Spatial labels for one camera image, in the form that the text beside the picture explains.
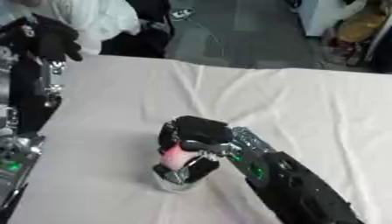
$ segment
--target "robotic arm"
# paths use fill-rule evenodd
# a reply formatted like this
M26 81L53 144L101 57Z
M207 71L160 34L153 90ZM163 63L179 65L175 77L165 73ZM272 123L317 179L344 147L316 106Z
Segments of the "robotic arm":
M0 27L0 223L6 223L41 155L39 130L61 103L66 55L78 32L32 15Z
M249 129L182 116L159 135L163 159L153 170L166 190L185 190L227 158L255 194L285 224L361 224L350 204L325 181L288 154L276 151ZM179 169L177 160L192 155Z

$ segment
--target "white shirt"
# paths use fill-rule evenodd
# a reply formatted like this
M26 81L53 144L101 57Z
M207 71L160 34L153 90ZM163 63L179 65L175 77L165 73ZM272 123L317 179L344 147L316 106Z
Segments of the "white shirt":
M98 54L102 41L112 39L120 32L132 35L140 32L137 13L125 0L43 0L39 7L19 5L17 10L34 12L70 25L80 33L78 43L84 53Z

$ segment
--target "small pink object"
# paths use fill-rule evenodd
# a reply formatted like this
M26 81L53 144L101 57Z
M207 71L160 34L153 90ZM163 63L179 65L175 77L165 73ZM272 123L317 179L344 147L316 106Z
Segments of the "small pink object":
M184 165L191 159L199 155L197 151L184 151L177 143L169 149L162 157L161 164L165 165L172 171L177 171L184 167Z

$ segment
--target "gray floor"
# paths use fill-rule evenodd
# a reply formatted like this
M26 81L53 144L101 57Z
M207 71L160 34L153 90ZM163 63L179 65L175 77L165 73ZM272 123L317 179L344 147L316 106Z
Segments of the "gray floor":
M325 63L319 42L305 38L298 15L284 0L171 0L194 8L192 21L174 22L168 58L243 68L353 70Z

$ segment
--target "white tablecloth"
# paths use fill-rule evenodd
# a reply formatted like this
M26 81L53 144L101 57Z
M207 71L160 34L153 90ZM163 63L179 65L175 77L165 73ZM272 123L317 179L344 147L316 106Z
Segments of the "white tablecloth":
M166 121L245 125L325 179L367 224L392 223L392 77L244 70L173 60L88 58L64 102L12 224L279 223L227 161L189 192L157 190Z

